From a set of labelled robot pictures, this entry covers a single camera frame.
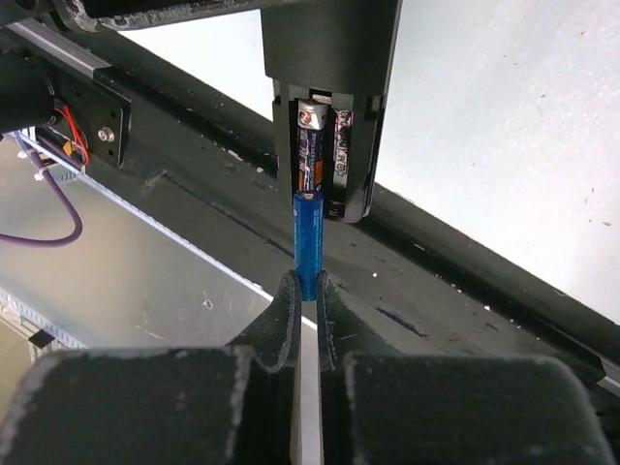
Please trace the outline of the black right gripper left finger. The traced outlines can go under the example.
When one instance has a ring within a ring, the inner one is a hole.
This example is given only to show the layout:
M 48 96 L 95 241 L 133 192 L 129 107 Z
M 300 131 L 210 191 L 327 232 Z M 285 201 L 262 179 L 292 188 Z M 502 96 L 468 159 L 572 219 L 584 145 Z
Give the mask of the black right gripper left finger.
M 42 357 L 1 424 L 5 464 L 291 464 L 301 288 L 293 272 L 220 347 Z

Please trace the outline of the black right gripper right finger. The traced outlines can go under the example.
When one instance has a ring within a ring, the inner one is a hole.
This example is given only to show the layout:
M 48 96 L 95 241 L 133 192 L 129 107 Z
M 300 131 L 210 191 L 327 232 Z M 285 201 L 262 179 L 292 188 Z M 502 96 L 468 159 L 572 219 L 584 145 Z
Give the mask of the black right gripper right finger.
M 548 356 L 398 351 L 317 285 L 326 464 L 614 464 L 575 373 Z

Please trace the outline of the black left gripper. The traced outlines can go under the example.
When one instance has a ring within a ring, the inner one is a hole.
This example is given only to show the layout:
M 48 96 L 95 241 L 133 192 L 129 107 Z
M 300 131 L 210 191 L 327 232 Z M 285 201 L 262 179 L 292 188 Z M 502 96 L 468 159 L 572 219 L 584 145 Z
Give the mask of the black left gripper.
M 337 1 L 53 1 L 48 16 L 72 31 L 117 32 L 255 10 L 268 10 L 270 19 L 339 24 Z

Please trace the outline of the blue AAA battery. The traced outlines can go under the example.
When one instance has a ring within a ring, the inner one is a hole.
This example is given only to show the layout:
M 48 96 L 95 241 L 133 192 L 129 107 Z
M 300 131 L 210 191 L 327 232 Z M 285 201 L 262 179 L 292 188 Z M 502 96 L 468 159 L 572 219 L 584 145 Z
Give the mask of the blue AAA battery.
M 319 275 L 323 270 L 324 199 L 316 191 L 294 195 L 294 272 L 301 298 L 317 300 Z

